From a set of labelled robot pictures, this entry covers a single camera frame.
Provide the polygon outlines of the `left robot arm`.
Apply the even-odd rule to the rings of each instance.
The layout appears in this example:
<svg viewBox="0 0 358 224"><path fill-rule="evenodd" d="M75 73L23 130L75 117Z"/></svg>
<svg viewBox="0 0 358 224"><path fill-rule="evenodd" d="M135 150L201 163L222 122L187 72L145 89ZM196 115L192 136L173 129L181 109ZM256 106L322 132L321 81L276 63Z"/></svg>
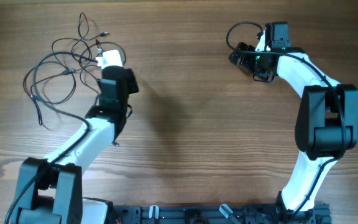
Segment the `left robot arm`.
<svg viewBox="0 0 358 224"><path fill-rule="evenodd" d="M111 65L101 74L99 103L81 119L82 127L61 148L21 164L5 223L83 223L84 215L96 216L99 210L83 203L82 175L114 144L132 114L129 95L139 91L130 68Z"/></svg>

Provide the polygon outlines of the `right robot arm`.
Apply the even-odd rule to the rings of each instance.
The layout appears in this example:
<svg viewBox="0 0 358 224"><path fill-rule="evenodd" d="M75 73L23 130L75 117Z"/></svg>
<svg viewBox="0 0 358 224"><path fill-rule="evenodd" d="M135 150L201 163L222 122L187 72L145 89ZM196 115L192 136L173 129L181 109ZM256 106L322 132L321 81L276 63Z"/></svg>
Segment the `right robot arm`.
<svg viewBox="0 0 358 224"><path fill-rule="evenodd" d="M329 170L358 138L358 89L324 74L300 47L291 45L287 22L258 25L257 46L230 45L229 61L256 82L279 77L300 96L295 125L298 159L279 194L284 210L309 211Z"/></svg>

